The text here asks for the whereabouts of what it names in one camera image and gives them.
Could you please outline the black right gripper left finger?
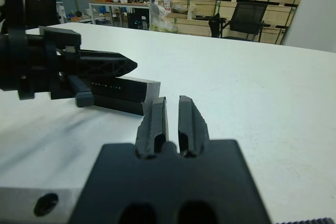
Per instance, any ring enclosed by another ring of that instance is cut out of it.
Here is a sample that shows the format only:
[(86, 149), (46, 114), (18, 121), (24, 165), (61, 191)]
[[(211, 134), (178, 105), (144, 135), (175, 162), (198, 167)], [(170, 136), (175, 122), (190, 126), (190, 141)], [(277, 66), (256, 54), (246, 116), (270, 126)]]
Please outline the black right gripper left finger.
[(138, 127), (135, 141), (138, 158), (155, 158), (168, 140), (166, 97), (160, 97), (152, 101)]

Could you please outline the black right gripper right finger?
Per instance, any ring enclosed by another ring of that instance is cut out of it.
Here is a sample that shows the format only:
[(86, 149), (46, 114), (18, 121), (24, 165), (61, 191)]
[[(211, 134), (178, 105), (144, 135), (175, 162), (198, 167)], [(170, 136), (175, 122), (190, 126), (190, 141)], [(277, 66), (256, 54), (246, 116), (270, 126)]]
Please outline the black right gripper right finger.
[(182, 156), (200, 156), (209, 141), (207, 124), (190, 97), (181, 95), (178, 107), (180, 154)]

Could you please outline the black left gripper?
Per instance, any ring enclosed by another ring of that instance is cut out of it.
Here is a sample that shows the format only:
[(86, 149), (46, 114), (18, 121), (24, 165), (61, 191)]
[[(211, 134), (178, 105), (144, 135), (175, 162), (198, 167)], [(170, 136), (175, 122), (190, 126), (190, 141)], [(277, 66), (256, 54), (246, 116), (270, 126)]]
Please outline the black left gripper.
[(84, 108), (94, 97), (80, 78), (121, 77), (138, 67), (120, 53), (80, 45), (80, 34), (69, 29), (40, 26), (39, 35), (20, 29), (1, 35), (1, 90), (17, 91), (20, 100), (47, 92), (52, 100), (74, 98)]

